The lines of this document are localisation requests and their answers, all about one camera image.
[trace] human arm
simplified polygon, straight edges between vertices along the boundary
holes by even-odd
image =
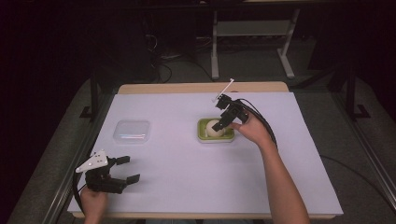
[[[280,158],[276,144],[262,123],[249,113],[247,122],[233,122],[230,127],[254,142],[260,149],[273,221],[276,224],[309,223],[303,199]]]
[[[84,187],[80,197],[85,215],[84,224],[99,224],[106,211],[107,193],[96,192]]]

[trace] container lid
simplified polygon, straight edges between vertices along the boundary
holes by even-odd
[[[149,140],[149,131],[148,120],[122,119],[113,138],[119,144],[143,144]]]

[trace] table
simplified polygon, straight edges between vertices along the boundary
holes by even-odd
[[[220,115],[211,99],[226,85],[138,84],[120,88],[92,151],[105,149],[110,158],[131,156],[130,163],[114,166],[110,173],[115,178],[136,174],[141,178],[121,195],[109,195],[108,217],[271,217],[257,146],[238,133],[231,143],[204,144],[196,137],[199,118]],[[287,86],[281,82],[235,82],[228,91],[233,99],[248,99],[271,124],[279,153],[309,216],[341,215],[332,184]],[[149,120],[149,140],[140,145],[115,143],[112,135],[123,119]],[[68,211],[83,216],[74,200]]]

